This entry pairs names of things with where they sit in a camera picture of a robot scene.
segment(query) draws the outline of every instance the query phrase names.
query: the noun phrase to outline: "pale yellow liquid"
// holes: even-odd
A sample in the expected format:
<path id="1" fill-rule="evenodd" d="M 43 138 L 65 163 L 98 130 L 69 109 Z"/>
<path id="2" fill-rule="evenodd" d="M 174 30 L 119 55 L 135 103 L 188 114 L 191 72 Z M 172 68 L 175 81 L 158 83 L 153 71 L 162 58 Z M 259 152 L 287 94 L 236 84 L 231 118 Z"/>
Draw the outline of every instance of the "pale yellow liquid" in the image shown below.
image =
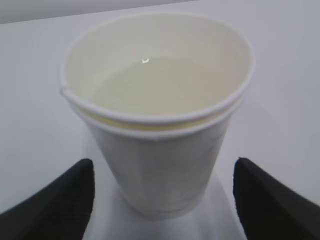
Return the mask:
<path id="1" fill-rule="evenodd" d="M 212 106 L 232 89 L 223 72 L 214 67 L 190 60 L 151 58 L 103 81 L 90 100 L 122 113 L 168 116 Z"/>

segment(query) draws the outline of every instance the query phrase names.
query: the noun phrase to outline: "stacked paper cup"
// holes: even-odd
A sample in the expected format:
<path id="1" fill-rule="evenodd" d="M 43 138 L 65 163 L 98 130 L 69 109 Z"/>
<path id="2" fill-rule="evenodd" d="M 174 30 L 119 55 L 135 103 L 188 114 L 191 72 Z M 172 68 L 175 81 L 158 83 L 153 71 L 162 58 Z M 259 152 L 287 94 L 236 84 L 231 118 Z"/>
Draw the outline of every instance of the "stacked paper cup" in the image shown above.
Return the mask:
<path id="1" fill-rule="evenodd" d="M 91 101 L 102 80 L 146 58 L 190 59 L 221 69 L 230 91 L 207 107 L 168 115 L 135 114 Z M 107 22 L 77 39 L 63 63 L 61 91 L 92 131 L 127 202 L 151 219 L 167 219 L 187 213 L 201 199 L 253 66 L 250 44 L 225 23 L 155 12 Z"/>

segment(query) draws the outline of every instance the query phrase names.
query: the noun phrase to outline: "cup rim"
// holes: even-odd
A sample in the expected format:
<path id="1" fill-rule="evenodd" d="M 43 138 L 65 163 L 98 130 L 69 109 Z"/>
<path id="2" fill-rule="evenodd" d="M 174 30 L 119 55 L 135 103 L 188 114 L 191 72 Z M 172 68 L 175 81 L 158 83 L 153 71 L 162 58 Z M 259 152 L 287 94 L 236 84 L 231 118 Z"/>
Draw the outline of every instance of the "cup rim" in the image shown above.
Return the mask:
<path id="1" fill-rule="evenodd" d="M 233 91 L 230 95 L 228 95 L 225 99 L 214 104 L 212 106 L 187 112 L 183 114 L 177 115 L 140 115 L 140 114 L 131 114 L 131 113 L 124 113 L 120 111 L 111 110 L 97 104 L 90 102 L 89 100 L 83 99 L 77 96 L 71 89 L 68 88 L 68 83 L 66 79 L 66 68 L 67 68 L 67 59 L 70 56 L 74 46 L 76 46 L 85 36 L 93 33 L 94 31 L 98 30 L 101 27 L 104 27 L 109 24 L 116 23 L 121 20 L 137 18 L 137 17 L 144 17 L 144 16 L 152 16 L 152 15 L 174 15 L 174 16 L 182 16 L 182 17 L 191 17 L 191 18 L 200 18 L 207 21 L 215 22 L 216 24 L 223 25 L 224 27 L 230 29 L 234 33 L 236 33 L 240 38 L 243 40 L 245 45 L 249 51 L 249 69 L 246 73 L 244 81 L 240 84 L 240 86 Z M 124 15 L 120 17 L 115 17 L 111 20 L 105 21 L 98 26 L 94 26 L 89 30 L 83 32 L 80 36 L 78 36 L 68 47 L 66 54 L 64 55 L 62 66 L 60 67 L 60 92 L 63 96 L 67 98 L 67 100 L 75 105 L 76 107 L 86 110 L 90 113 L 96 114 L 100 117 L 111 119 L 114 121 L 119 121 L 123 123 L 131 123 L 131 124 L 146 124 L 146 125 L 170 125 L 170 124 L 177 124 L 183 122 L 192 122 L 195 120 L 199 120 L 211 115 L 214 115 L 220 111 L 225 110 L 228 108 L 232 103 L 237 101 L 245 91 L 245 89 L 249 86 L 251 82 L 251 76 L 254 71 L 256 59 L 253 47 L 251 43 L 247 40 L 247 38 L 239 32 L 235 27 L 225 23 L 224 21 L 217 20 L 205 15 L 190 13 L 190 12 L 183 12 L 183 11 L 152 11 L 152 12 L 143 12 L 143 13 L 136 13 L 130 15 Z"/>

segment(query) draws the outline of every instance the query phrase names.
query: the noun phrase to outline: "paper cup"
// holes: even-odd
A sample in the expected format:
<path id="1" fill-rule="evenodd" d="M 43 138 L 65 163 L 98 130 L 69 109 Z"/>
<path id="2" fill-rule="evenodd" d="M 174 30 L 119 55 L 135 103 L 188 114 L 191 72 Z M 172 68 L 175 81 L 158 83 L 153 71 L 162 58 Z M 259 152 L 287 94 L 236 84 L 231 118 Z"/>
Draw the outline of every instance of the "paper cup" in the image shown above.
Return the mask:
<path id="1" fill-rule="evenodd" d="M 90 102 L 102 79 L 146 57 L 214 62 L 227 69 L 234 90 L 180 115 L 128 114 Z M 140 14 L 77 39 L 63 63 L 61 92 L 92 131 L 128 203 L 151 219 L 167 219 L 201 199 L 253 66 L 250 44 L 225 23 L 188 13 Z"/>

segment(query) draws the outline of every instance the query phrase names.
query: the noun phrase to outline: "white table surface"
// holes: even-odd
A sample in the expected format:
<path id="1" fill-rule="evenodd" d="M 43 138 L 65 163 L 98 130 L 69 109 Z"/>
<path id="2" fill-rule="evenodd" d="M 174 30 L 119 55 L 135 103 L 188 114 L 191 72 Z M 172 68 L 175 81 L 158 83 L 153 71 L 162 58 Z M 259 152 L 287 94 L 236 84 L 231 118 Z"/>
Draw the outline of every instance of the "white table surface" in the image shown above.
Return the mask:
<path id="1" fill-rule="evenodd" d="M 58 91 L 59 64 L 75 37 L 114 17 L 157 10 L 228 22 L 256 54 L 250 93 L 228 129 L 203 201 L 161 223 L 133 215 L 118 201 L 107 163 Z M 0 213 L 82 158 L 95 164 L 94 240 L 238 238 L 232 195 L 238 157 L 320 205 L 319 11 L 318 0 L 199 0 L 0 25 Z M 230 212 L 215 207 L 228 203 Z"/>

